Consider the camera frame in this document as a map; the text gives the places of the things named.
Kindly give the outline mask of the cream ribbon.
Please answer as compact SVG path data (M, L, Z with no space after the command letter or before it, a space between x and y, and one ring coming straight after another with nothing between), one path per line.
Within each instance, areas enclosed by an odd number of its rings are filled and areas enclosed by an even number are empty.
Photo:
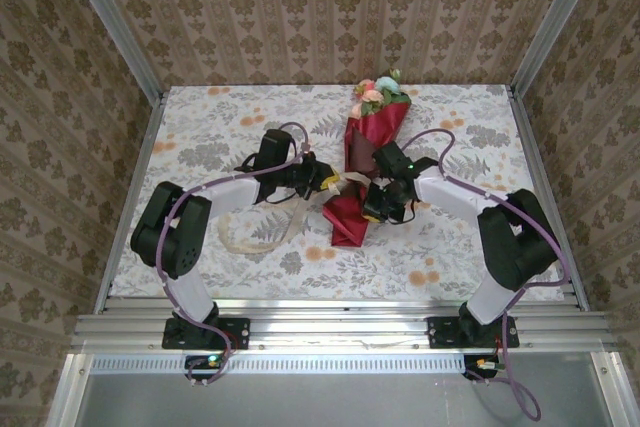
M355 171L339 172L339 174L339 180L341 181L341 193L346 190L349 183L356 183L364 187L369 187L371 184L371 180L368 177ZM222 215L218 220L218 238L223 247L232 254L256 255L271 252L283 243L290 242L300 232L303 227L304 220L306 218L306 210L309 205L309 200L299 200L297 202L285 233L277 241L266 243L250 243L243 241L240 243L233 243L230 237L231 217L229 214Z

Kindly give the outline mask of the red wrapping paper sheet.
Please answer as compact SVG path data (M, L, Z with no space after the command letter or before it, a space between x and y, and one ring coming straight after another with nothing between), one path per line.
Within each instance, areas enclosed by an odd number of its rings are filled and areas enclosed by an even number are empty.
M347 121L344 134L344 170L357 173L367 180L379 176L373 152L394 141L411 106L410 100L393 102L381 111ZM369 226L363 216L368 186L357 180L347 180L346 186L323 206L323 216L332 225L333 247L361 247Z

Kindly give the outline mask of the pale teal artificial rose stem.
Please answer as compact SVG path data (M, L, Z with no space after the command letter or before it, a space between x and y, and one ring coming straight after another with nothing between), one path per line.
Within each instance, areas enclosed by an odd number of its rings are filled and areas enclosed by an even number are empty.
M387 74L380 76L374 82L374 89L380 94L381 107L409 100L408 94L402 89L401 77L400 69L391 68Z

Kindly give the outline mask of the floral fern print tablecloth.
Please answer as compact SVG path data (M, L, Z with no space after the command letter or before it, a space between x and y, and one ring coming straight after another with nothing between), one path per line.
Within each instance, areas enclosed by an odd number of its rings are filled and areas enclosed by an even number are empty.
M500 193L533 186L503 85L410 85L411 107L397 135L412 159L443 158L447 173ZM284 127L317 157L344 164L354 106L348 85L174 87L138 199L144 208L163 181L190 188L223 177ZM280 190L268 203L233 212L230 237L266 243L285 233L298 200ZM467 300L486 269L478 231L428 203L407 224L372 224L361 247L333 247L325 195L310 200L300 232L275 250L228 252L209 223L197 262L216 299Z

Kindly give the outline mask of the grey metal shelf panel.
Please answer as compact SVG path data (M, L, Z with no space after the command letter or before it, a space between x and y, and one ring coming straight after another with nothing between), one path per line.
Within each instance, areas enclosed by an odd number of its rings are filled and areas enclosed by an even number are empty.
M612 427L593 382L532 377L542 418L510 390L459 375L180 375L90 378L74 427Z

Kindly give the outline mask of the aluminium front frame rail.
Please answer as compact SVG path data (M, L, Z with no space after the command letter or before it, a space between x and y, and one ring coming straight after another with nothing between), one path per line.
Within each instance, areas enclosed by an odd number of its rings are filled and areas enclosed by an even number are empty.
M430 349L425 314L355 312L269 312L250 320L251 353L420 353ZM592 352L615 348L614 335L599 313L513 312L518 353ZM74 352L155 353L170 313L116 312L78 319Z

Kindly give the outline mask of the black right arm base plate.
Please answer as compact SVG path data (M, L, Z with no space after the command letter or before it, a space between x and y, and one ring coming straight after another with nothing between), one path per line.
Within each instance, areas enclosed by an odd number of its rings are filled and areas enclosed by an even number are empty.
M508 348L520 346L515 319L510 316L507 317L505 339L502 318L482 325L473 317L433 316L426 319L426 327L429 345L435 349L495 349L498 343L506 344Z

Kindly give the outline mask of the aluminium table side rail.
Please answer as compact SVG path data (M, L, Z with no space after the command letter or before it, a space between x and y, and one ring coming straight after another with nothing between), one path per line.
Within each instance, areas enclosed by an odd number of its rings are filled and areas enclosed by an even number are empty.
M118 270L124 247L127 242L127 235L135 212L140 191L144 182L145 173L156 141L157 133L161 126L161 121L168 99L167 93L162 93L153 105L149 123L147 125L143 141L139 150L139 155L131 177L130 187L118 222L114 240L107 258L105 271L101 281L100 289L94 304L93 313L99 315L104 311L106 301L109 297L112 282Z
M520 140L524 155L527 159L529 172L533 181L533 185L549 220L549 224L553 229L556 239L567 259L567 269L570 275L570 282L573 297L576 305L582 311L590 311L589 301L585 292L585 288L580 278L576 262L571 251L570 242L568 240L551 185L544 167L533 129L530 125L527 112L522 101L521 95L511 86L506 86L506 92L509 97L513 116L519 131Z

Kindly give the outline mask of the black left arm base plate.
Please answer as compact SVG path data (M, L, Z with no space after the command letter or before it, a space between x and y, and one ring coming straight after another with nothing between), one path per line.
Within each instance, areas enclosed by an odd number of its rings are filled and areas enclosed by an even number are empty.
M247 350L250 339L248 318L220 317L216 326L230 342L232 350ZM225 340L210 329L197 327L182 318L166 321L161 342L169 350L224 350Z

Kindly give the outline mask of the aluminium frame post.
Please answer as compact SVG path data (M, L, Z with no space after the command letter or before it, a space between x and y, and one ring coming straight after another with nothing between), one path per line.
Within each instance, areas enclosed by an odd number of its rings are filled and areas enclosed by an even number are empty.
M143 53L141 43L128 26L125 10L116 0L89 0L108 34L125 60L139 88L152 106L161 99L164 89Z
M553 0L513 80L511 90L523 96L532 85L579 0Z

